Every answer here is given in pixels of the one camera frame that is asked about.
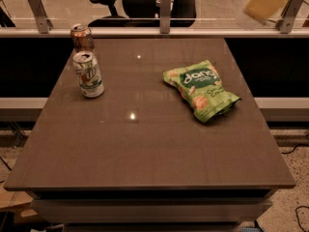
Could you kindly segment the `green rice chip bag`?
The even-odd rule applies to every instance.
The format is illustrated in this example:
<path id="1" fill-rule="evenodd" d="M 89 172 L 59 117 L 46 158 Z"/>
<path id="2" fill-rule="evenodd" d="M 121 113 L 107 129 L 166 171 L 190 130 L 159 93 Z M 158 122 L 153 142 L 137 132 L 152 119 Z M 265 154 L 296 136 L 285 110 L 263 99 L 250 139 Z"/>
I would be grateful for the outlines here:
<path id="1" fill-rule="evenodd" d="M 203 123 L 226 113 L 240 100 L 224 89 L 218 71 L 209 60 L 167 71 L 163 80 L 178 89 L 194 116 Z"/>

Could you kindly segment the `brown soda can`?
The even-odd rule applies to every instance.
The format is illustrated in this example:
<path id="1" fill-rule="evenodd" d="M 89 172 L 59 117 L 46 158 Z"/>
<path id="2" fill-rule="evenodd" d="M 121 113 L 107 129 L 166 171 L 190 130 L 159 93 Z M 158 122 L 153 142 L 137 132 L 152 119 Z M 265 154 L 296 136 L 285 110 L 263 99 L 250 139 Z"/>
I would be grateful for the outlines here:
<path id="1" fill-rule="evenodd" d="M 76 52 L 95 49 L 92 32 L 86 24 L 74 24 L 70 29 L 70 35 Z"/>

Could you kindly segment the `white green 7up can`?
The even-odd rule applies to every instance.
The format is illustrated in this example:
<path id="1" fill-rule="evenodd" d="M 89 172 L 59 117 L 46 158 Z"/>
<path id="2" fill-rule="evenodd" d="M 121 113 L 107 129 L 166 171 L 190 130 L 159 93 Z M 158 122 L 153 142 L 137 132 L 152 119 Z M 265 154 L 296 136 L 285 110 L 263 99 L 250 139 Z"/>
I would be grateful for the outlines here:
<path id="1" fill-rule="evenodd" d="M 95 54 L 91 51 L 80 51 L 73 55 L 72 61 L 83 96 L 100 96 L 104 92 L 104 86 Z"/>

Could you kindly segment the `black office chair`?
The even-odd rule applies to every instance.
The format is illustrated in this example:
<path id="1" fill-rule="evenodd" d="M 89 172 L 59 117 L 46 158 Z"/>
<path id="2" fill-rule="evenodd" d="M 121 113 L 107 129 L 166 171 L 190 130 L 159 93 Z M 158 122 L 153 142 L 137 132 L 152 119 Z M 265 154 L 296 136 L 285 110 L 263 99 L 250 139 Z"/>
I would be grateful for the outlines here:
<path id="1" fill-rule="evenodd" d="M 109 16 L 89 23 L 90 27 L 158 27 L 160 7 L 156 0 L 122 0 L 126 16 L 118 15 L 117 0 L 90 0 L 93 4 L 107 6 Z M 190 27 L 196 18 L 195 0 L 173 0 L 170 10 L 172 27 Z"/>

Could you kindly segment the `grey table drawer base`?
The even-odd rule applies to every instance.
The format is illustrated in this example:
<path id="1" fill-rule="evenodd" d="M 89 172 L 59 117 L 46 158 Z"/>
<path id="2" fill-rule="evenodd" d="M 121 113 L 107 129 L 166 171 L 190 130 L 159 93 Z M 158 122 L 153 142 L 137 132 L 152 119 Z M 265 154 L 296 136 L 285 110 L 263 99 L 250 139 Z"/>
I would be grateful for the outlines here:
<path id="1" fill-rule="evenodd" d="M 266 198 L 35 199 L 31 203 L 40 217 L 67 227 L 229 232 L 270 207 Z"/>

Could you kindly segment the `cardboard box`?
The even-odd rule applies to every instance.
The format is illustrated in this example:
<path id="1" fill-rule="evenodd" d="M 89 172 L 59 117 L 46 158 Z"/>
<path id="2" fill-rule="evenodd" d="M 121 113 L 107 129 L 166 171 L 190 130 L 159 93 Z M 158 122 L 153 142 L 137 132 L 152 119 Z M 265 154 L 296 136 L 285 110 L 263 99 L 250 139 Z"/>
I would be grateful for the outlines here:
<path id="1" fill-rule="evenodd" d="M 0 184 L 0 222 L 21 225 L 42 222 L 37 212 L 30 208 L 32 197 L 24 191 L 7 191 Z"/>

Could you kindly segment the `right metal glass bracket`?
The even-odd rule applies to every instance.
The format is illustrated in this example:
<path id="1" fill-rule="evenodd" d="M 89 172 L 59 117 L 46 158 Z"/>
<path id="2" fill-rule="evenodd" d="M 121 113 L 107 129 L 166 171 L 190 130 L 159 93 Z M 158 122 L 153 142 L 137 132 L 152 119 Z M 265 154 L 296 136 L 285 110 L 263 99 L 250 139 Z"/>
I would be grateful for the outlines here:
<path id="1" fill-rule="evenodd" d="M 275 25 L 276 29 L 281 34 L 289 34 L 292 32 L 296 16 L 303 2 L 304 0 L 288 0 Z"/>

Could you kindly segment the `metal glass bracket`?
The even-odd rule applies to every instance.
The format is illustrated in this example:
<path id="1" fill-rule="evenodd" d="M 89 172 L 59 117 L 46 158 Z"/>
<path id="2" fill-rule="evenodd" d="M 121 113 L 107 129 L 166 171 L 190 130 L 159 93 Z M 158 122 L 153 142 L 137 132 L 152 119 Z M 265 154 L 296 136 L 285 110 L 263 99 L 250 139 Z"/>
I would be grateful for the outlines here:
<path id="1" fill-rule="evenodd" d="M 288 0 L 275 25 L 276 29 L 281 34 L 289 34 L 292 32 L 296 16 L 303 2 L 304 0 Z"/>
<path id="2" fill-rule="evenodd" d="M 27 0 L 36 20 L 37 29 L 41 34 L 48 34 L 53 28 L 51 20 L 48 18 L 42 0 Z"/>
<path id="3" fill-rule="evenodd" d="M 170 32 L 170 8 L 171 0 L 160 0 L 160 33 Z"/>

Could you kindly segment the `middle metal glass bracket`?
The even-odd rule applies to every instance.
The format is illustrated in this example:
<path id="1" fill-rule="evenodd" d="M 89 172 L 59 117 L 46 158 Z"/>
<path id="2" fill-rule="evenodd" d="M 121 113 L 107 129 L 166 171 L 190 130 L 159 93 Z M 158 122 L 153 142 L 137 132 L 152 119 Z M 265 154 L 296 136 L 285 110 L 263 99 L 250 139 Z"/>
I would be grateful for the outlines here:
<path id="1" fill-rule="evenodd" d="M 160 0 L 160 33 L 170 32 L 170 8 L 171 0 Z"/>

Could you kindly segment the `left metal glass bracket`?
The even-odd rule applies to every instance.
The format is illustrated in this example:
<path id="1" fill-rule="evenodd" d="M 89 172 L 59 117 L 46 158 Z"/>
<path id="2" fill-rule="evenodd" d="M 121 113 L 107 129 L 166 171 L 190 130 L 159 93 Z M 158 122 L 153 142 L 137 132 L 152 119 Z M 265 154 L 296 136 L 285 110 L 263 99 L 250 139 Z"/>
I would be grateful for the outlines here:
<path id="1" fill-rule="evenodd" d="M 37 29 L 41 34 L 48 34 L 53 28 L 51 20 L 48 18 L 42 0 L 27 0 L 36 20 Z"/>

